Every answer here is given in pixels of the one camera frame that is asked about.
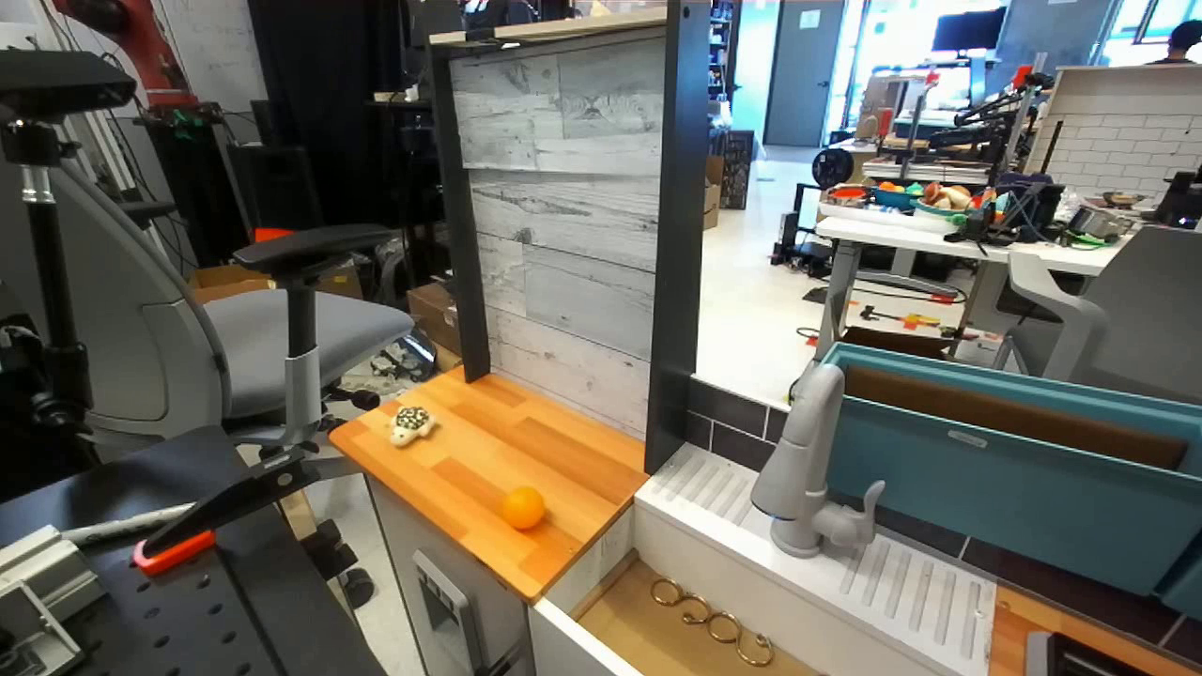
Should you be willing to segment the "grey toy faucet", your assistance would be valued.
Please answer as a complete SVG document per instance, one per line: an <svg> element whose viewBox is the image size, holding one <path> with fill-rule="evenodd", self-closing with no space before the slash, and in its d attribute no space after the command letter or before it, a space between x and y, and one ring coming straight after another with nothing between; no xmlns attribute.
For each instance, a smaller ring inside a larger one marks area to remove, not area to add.
<svg viewBox="0 0 1202 676"><path fill-rule="evenodd" d="M810 365L803 371L783 438L751 488L751 502L771 517L771 540L800 559L810 559L823 549L862 559L874 540L874 507L888 490L883 481L865 488L862 509L825 494L842 393L842 369Z"/></svg>

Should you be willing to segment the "white toy sink unit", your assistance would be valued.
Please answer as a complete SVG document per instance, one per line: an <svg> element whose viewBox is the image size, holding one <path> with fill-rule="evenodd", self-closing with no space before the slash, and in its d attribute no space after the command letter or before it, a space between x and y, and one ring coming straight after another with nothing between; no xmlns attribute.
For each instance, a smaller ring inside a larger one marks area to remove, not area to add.
<svg viewBox="0 0 1202 676"><path fill-rule="evenodd" d="M788 557L751 485L700 448L659 469L531 607L537 676L987 676L987 577L888 532Z"/></svg>

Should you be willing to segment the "cluttered white workbench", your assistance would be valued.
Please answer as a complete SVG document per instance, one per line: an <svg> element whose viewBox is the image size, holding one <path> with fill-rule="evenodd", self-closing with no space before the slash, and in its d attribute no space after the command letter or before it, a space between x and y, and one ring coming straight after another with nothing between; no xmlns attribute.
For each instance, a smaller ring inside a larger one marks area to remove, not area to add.
<svg viewBox="0 0 1202 676"><path fill-rule="evenodd" d="M1202 66L1062 66L1036 125L1028 169L1047 166L1057 185L1095 194L1136 189L1165 194L1168 171L1202 161ZM1002 271L1009 251L1036 254L1052 271L1098 276L1115 245L1009 240L984 245L972 209L913 215L883 207L820 207L820 237L833 245L817 354L842 336L842 314L865 247L923 251L947 260L984 260Z"/></svg>

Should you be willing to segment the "orange fruit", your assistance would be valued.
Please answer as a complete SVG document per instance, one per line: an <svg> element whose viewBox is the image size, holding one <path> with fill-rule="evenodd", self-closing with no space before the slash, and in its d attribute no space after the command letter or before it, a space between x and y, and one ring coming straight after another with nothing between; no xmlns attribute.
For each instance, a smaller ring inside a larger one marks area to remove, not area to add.
<svg viewBox="0 0 1202 676"><path fill-rule="evenodd" d="M500 514L515 530L532 530L549 517L549 502L537 488L521 485L505 494Z"/></svg>

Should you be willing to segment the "black clamp with orange tip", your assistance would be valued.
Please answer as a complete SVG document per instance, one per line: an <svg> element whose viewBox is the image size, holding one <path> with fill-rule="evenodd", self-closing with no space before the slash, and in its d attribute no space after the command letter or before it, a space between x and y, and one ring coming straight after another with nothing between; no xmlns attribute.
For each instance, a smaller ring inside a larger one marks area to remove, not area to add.
<svg viewBox="0 0 1202 676"><path fill-rule="evenodd" d="M314 449L279 449L274 459L252 466L233 485L211 490L207 498L184 507L178 517L158 527L133 549L133 567L147 577L162 577L219 549L219 532L258 509L283 517L287 498L314 481L337 475L336 459Z"/></svg>

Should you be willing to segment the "grey wood-pattern back panel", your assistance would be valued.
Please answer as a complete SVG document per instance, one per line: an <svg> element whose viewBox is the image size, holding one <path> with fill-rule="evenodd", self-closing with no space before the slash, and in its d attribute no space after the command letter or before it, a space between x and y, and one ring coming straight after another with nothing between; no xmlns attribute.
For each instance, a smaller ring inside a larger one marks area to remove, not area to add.
<svg viewBox="0 0 1202 676"><path fill-rule="evenodd" d="M634 435L649 469L686 431L708 28L708 0L659 0L427 42L466 371Z"/></svg>

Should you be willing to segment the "teal plastic bin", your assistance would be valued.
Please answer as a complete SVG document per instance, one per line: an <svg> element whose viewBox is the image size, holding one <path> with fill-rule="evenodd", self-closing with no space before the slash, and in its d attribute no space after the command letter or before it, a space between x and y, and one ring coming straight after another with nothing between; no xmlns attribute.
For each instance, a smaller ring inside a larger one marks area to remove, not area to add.
<svg viewBox="0 0 1202 676"><path fill-rule="evenodd" d="M833 346L832 488L1202 614L1202 408Z"/></svg>

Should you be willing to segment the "white spotted turtle toy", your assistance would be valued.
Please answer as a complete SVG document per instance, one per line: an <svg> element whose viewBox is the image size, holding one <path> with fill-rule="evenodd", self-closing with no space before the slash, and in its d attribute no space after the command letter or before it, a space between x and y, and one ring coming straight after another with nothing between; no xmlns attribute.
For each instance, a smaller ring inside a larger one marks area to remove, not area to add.
<svg viewBox="0 0 1202 676"><path fill-rule="evenodd" d="M427 438L441 421L425 406L401 406L392 421L392 441L410 448L413 438Z"/></svg>

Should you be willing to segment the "grey office chair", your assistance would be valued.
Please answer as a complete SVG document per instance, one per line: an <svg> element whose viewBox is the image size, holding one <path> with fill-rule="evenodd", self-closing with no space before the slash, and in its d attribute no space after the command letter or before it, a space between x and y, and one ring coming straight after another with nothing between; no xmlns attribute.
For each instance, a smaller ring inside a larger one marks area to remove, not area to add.
<svg viewBox="0 0 1202 676"><path fill-rule="evenodd" d="M197 299L139 225L72 169L54 169L68 311L90 369L85 426L97 448L142 448L197 426L274 426L287 415L288 295L252 290ZM43 481L65 469L33 393L48 369L48 305L43 291L21 171L0 166L0 295L30 359L4 378L0 475Z"/></svg>

